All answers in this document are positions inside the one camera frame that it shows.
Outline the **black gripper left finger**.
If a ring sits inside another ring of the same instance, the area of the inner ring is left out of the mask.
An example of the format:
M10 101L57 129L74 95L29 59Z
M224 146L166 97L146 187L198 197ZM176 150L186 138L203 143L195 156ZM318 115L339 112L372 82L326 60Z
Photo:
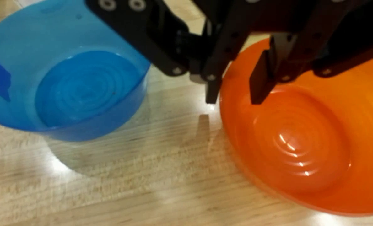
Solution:
M190 74L206 85L205 100L215 104L219 71L204 66L214 50L213 37L193 33L164 0L86 0L87 7L169 76Z

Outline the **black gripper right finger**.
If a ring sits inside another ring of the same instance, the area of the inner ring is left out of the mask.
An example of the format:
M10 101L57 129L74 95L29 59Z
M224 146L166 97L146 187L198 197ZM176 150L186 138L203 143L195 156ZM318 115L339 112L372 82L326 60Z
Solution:
M331 77L371 59L373 0L316 0L297 31L272 35L249 79L252 102L308 70Z

